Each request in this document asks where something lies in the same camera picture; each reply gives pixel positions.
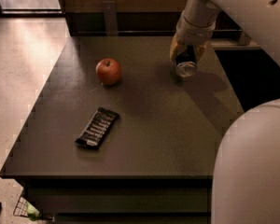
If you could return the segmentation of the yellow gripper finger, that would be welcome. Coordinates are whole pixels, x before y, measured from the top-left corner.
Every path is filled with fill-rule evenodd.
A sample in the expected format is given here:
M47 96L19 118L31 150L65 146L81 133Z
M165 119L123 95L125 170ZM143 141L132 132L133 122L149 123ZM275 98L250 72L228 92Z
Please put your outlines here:
M203 56L205 50L207 47L207 43L204 42L200 45L194 45L193 46L193 50L194 50L194 54L195 54L195 62L197 63Z
M176 64L176 58L187 49L187 46L181 41L181 39L174 35L170 47L170 62Z

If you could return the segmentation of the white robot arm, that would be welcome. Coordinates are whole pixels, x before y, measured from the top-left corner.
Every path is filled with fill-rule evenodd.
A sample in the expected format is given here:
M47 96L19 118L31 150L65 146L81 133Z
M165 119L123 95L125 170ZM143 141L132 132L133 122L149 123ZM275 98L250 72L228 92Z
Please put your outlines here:
M280 0L188 0L170 48L201 55L226 12L280 66ZM245 112L226 131L214 168L211 224L280 224L280 99Z

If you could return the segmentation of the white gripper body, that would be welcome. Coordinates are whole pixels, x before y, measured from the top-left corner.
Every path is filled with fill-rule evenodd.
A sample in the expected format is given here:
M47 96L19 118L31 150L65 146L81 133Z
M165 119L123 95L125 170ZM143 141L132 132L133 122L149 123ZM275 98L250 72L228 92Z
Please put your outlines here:
M186 20L184 15L181 15L176 25L175 35L177 40L186 46L198 46L212 37L215 27L215 22L207 27L194 26Z

